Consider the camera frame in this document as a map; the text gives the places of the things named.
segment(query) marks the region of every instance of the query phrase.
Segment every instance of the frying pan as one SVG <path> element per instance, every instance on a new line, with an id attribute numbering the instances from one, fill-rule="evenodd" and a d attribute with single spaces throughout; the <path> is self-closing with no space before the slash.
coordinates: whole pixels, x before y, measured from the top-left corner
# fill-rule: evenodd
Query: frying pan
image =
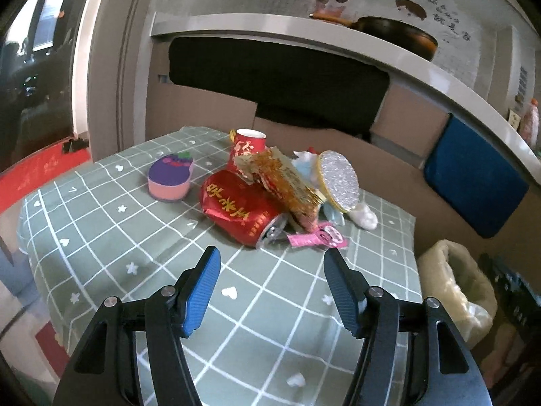
<path id="1" fill-rule="evenodd" d="M 350 21 L 323 13 L 311 13 L 310 18 L 331 21 L 367 33 L 405 48 L 427 61 L 432 61 L 438 48 L 438 42 L 433 36 L 402 21 L 381 17 L 361 17 L 357 21 Z"/>

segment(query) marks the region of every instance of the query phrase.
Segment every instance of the white countertop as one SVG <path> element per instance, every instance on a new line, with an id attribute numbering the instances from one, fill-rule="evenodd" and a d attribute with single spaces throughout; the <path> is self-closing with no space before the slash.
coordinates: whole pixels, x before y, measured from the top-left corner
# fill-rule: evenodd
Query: white countertop
<path id="1" fill-rule="evenodd" d="M 279 38 L 346 53 L 405 73 L 445 95 L 499 139 L 541 185 L 541 162 L 509 123 L 472 89 L 425 59 L 379 38 L 347 27 L 306 18 L 258 13 L 175 17 L 156 13 L 152 36 L 225 35 Z"/>

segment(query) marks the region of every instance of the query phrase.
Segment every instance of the red paper cup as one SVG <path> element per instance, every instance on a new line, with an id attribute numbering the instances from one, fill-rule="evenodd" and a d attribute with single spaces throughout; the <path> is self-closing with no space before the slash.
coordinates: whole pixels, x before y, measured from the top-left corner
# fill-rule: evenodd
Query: red paper cup
<path id="1" fill-rule="evenodd" d="M 229 153 L 229 161 L 227 162 L 227 170 L 233 173 L 238 173 L 236 165 L 233 163 L 233 157 L 256 154 L 264 151 L 265 139 L 267 136 L 261 131 L 239 129 L 236 131 L 233 147 Z"/>

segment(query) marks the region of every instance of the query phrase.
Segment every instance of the tablecloth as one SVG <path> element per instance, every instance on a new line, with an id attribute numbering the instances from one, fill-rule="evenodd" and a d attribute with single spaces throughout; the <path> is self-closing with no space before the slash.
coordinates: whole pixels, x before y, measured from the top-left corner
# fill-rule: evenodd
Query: tablecloth
<path id="1" fill-rule="evenodd" d="M 206 218 L 198 203 L 204 179 L 228 158 L 227 134 L 181 130 L 76 169 L 28 195 L 18 235 L 26 248 L 59 340 L 71 354 L 102 301 L 148 297 L 193 267 L 203 250 L 220 249 L 222 270 L 201 327 L 183 341 L 202 402 L 209 406 L 339 406 L 362 340 L 344 329 L 323 273 L 324 250 L 243 247 Z M 190 151 L 190 192 L 177 203 L 148 194 L 146 174 L 164 154 Z M 342 250 L 400 299 L 421 301 L 413 256 L 415 218 L 361 190 L 377 213 L 376 230 L 351 221 Z M 399 336 L 389 404 L 398 404 L 406 361 Z M 145 405 L 155 404 L 144 333 L 137 359 Z"/>

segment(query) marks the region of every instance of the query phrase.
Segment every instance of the white cup rim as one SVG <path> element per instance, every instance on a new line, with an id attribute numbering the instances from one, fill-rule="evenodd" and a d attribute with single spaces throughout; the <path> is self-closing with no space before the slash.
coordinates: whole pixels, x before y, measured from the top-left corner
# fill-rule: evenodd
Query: white cup rim
<path id="1" fill-rule="evenodd" d="M 245 137 L 251 137 L 252 139 L 265 139 L 267 136 L 261 131 L 249 130 L 247 128 L 241 128 L 237 130 L 237 134 Z"/>

